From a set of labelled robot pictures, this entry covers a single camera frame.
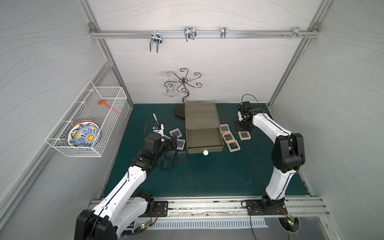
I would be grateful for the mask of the pink brooch box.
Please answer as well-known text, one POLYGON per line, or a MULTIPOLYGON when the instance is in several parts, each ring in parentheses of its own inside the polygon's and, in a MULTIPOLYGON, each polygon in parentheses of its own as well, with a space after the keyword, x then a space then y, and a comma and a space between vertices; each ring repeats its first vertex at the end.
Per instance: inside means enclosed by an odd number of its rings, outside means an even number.
POLYGON ((223 133, 228 133, 230 132, 230 127, 228 124, 221 124, 220 125, 220 132, 223 133))
POLYGON ((241 149, 237 140, 227 142, 227 147, 228 147, 230 153, 239 151, 241 149))
POLYGON ((238 134, 241 141, 246 141, 251 139, 251 135, 249 132, 239 131, 238 134))
POLYGON ((222 133, 222 137, 225 143, 235 140, 231 132, 222 133))

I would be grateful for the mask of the white brooch box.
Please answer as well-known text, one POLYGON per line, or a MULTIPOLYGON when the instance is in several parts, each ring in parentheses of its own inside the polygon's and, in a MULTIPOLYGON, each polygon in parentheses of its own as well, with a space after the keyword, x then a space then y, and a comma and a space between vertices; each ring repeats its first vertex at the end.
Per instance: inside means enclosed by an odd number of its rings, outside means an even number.
POLYGON ((185 147, 186 141, 183 139, 177 139, 177 150, 183 151, 185 147))
POLYGON ((180 139, 183 136, 179 128, 171 130, 169 133, 171 137, 177 137, 178 139, 180 139))

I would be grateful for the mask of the olive green drawer cabinet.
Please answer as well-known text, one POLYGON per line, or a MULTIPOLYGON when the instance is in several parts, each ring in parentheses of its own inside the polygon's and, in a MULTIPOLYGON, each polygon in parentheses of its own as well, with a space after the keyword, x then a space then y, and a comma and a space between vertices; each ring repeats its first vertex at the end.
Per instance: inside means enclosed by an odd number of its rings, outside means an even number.
POLYGON ((224 141, 216 104, 185 105, 185 128, 188 154, 221 152, 224 141))

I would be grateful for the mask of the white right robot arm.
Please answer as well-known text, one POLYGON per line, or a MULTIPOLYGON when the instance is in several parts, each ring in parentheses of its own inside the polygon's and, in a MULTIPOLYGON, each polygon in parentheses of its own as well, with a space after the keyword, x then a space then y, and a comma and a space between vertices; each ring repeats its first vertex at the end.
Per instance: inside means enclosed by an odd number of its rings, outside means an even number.
POLYGON ((304 137, 276 123, 262 109, 253 109, 249 101, 241 102, 238 110, 236 130, 249 132, 258 128, 270 138, 274 147, 271 160, 274 165, 271 180, 265 189, 261 206, 265 211, 282 205, 286 190, 293 176, 305 164, 304 137))

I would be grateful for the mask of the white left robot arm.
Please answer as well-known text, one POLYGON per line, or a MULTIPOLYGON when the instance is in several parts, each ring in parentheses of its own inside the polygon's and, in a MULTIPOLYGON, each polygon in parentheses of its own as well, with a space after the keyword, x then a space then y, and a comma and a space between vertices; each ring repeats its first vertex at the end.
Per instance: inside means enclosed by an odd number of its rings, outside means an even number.
POLYGON ((116 240, 138 217, 150 213, 154 197, 141 193, 129 199, 156 168, 158 159, 177 149, 177 137, 164 138, 153 132, 145 139, 145 147, 131 161, 127 172, 113 190, 91 211, 82 211, 76 220, 76 240, 116 240))

